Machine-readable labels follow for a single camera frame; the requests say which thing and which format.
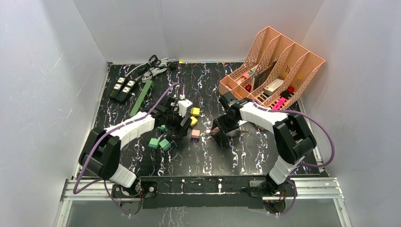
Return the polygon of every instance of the desk organizer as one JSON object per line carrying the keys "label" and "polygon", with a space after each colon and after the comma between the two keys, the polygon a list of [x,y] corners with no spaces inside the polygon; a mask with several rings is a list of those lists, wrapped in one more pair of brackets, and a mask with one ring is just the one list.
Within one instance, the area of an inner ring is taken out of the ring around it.
{"label": "desk organizer", "polygon": [[[294,92],[279,109],[289,108],[304,92],[309,82],[324,63],[322,58],[295,43],[271,27],[260,31],[252,44],[251,50],[240,68],[224,77],[219,83],[219,92],[231,91],[238,98],[250,98],[265,107],[274,107],[281,99],[280,93],[293,87]],[[240,80],[257,65],[247,79]],[[268,74],[265,81],[248,92],[245,88],[252,85],[254,77],[261,73]],[[283,80],[277,91],[267,96],[263,89],[275,79]]]}

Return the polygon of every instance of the red cap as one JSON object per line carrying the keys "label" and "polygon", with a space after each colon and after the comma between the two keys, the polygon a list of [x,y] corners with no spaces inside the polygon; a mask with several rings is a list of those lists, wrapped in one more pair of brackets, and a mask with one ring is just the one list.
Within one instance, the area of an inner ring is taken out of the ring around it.
{"label": "red cap", "polygon": [[252,88],[252,85],[248,84],[248,85],[245,87],[245,90],[247,90],[248,92],[251,92],[251,88]]}
{"label": "red cap", "polygon": [[289,91],[290,93],[293,93],[295,91],[295,89],[293,87],[288,87],[287,91]]}

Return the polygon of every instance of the white wall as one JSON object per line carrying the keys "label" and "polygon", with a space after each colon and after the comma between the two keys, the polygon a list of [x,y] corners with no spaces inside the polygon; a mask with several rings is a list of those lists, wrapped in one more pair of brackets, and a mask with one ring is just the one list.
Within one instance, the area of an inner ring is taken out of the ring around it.
{"label": "white wall", "polygon": [[243,61],[271,26],[301,42],[323,0],[74,0],[100,51],[114,63],[159,57]]}
{"label": "white wall", "polygon": [[72,0],[0,4],[0,226],[54,226],[107,64]]}
{"label": "white wall", "polygon": [[401,2],[326,0],[302,44],[327,61],[304,99],[353,226],[399,226]]}

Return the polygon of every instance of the green block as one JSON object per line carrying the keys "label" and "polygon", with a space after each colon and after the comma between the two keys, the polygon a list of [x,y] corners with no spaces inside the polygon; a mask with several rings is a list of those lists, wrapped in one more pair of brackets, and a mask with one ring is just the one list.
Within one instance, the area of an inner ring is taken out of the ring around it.
{"label": "green block", "polygon": [[162,131],[162,132],[166,132],[166,131],[167,131],[167,128],[166,128],[166,126],[163,124],[162,126],[159,126],[159,127],[157,128],[157,130]]}
{"label": "green block", "polygon": [[168,140],[164,139],[160,142],[160,146],[163,150],[168,150],[171,148],[171,143]]}
{"label": "green block", "polygon": [[156,150],[156,149],[159,147],[159,140],[158,140],[158,139],[155,139],[155,138],[151,138],[148,146],[149,146],[150,148]]}

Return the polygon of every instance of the yellow block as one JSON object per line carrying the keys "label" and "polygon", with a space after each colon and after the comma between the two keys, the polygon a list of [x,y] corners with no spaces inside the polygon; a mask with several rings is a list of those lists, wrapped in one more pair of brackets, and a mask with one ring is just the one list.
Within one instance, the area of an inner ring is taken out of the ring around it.
{"label": "yellow block", "polygon": [[191,121],[192,121],[191,124],[190,124],[191,128],[198,123],[198,119],[196,119],[194,117],[191,117]]}
{"label": "yellow block", "polygon": [[201,110],[199,109],[199,108],[196,108],[196,107],[192,107],[192,109],[191,109],[191,116],[193,116],[193,117],[199,117],[199,112],[200,112]]}

